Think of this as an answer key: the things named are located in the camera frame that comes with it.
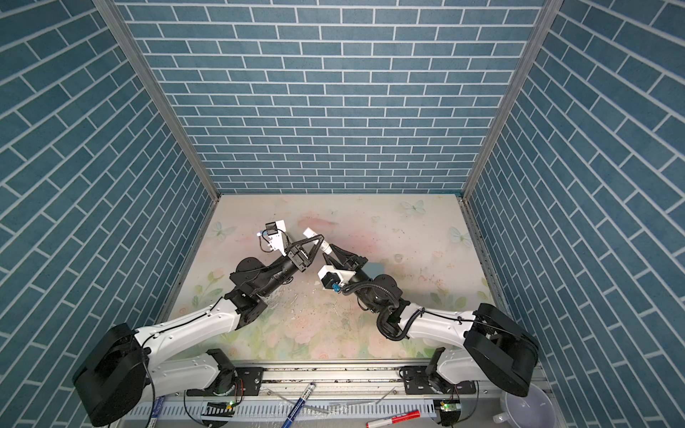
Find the floral tabletop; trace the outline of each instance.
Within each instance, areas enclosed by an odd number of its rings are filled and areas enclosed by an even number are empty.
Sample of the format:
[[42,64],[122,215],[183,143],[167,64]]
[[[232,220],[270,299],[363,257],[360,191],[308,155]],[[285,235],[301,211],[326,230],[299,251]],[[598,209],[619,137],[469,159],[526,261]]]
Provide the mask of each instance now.
[[[236,195],[223,196],[203,237],[171,318],[215,302],[233,289],[228,276],[245,257],[270,264],[259,249],[264,224],[285,220],[291,240],[312,228],[339,247],[376,262],[413,303],[444,310],[492,303],[458,200],[453,195]],[[224,333],[178,357],[221,348],[232,360],[425,358],[422,340],[392,342],[375,326],[376,315],[357,300],[325,290],[316,273],[319,255],[292,283],[265,299],[267,309],[250,325]]]

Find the red marker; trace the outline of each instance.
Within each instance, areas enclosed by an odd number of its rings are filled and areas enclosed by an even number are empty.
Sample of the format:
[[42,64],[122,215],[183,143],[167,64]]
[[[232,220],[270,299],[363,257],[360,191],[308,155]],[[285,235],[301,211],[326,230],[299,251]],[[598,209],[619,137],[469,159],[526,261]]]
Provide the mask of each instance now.
[[397,416],[393,416],[392,418],[372,420],[366,424],[366,428],[384,427],[386,425],[392,425],[394,423],[404,422],[405,420],[418,418],[419,416],[421,416],[421,413],[418,410],[414,410],[413,412],[399,414]]

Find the black mounting plate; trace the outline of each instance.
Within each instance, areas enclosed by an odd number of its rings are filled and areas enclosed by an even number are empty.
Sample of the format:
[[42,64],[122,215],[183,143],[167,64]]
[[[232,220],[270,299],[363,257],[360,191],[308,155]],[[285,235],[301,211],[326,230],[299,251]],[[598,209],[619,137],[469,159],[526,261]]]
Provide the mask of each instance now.
[[[435,394],[428,383],[426,366],[404,366],[400,368],[399,375],[404,381],[404,392],[407,395]],[[473,381],[463,381],[457,383],[459,394],[475,394],[475,383]]]
[[[238,378],[242,380],[242,394],[244,396],[259,395],[260,388],[262,387],[262,376],[264,375],[264,368],[236,367],[236,372],[238,372]],[[234,396],[233,389],[229,391],[229,395],[231,396],[231,398]],[[210,390],[188,390],[188,396],[211,396],[217,398],[217,396],[214,395]]]

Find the mug handle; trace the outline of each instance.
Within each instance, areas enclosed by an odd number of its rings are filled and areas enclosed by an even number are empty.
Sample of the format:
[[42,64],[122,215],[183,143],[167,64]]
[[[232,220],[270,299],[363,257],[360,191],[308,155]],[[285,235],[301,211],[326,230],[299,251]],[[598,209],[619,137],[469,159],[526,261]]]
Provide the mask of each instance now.
[[506,422],[507,420],[509,420],[509,414],[507,414],[507,412],[502,412],[493,416],[494,423],[502,423]]

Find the blue brick wall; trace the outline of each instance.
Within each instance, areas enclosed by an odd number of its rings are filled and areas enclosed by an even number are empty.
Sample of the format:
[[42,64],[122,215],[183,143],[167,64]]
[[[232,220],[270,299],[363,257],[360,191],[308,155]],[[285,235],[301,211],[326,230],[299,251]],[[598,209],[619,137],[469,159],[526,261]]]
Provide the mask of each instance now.
[[228,3],[117,1],[219,189],[415,193],[462,189],[543,0]]
[[470,202],[571,426],[685,426],[683,23],[566,0]]
[[0,2],[0,427],[80,427],[71,374],[159,313],[210,201],[90,0]]

